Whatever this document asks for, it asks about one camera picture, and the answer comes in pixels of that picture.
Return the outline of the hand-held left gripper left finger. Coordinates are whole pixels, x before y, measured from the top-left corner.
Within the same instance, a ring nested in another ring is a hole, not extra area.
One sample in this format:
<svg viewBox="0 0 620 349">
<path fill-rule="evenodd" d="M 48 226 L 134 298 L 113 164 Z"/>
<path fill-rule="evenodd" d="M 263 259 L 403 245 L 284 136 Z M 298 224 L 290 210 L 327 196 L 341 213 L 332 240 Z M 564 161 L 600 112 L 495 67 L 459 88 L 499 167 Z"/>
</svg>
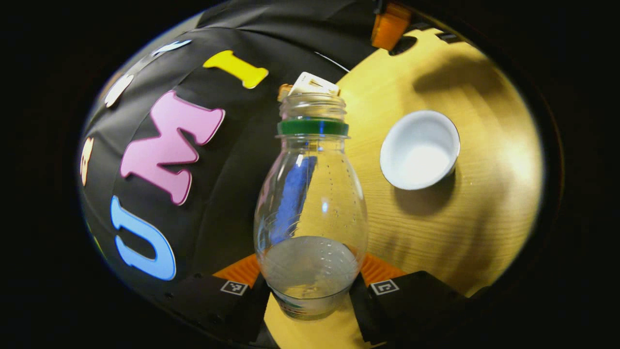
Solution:
<svg viewBox="0 0 620 349">
<path fill-rule="evenodd" d="M 208 335 L 242 345 L 255 343 L 271 289 L 251 254 L 213 274 L 193 272 L 163 294 L 163 305 Z"/>
</svg>

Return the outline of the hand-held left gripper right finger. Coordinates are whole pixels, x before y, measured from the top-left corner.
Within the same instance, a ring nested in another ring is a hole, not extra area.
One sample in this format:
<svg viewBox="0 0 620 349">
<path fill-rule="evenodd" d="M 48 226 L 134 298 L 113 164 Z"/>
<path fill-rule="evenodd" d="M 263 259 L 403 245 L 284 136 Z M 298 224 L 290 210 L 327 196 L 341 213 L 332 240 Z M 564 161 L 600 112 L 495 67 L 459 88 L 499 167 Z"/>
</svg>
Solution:
<svg viewBox="0 0 620 349">
<path fill-rule="evenodd" d="M 366 254 L 349 295 L 361 336 L 371 344 L 421 336 L 468 303 L 429 272 L 405 273 L 372 254 Z"/>
</svg>

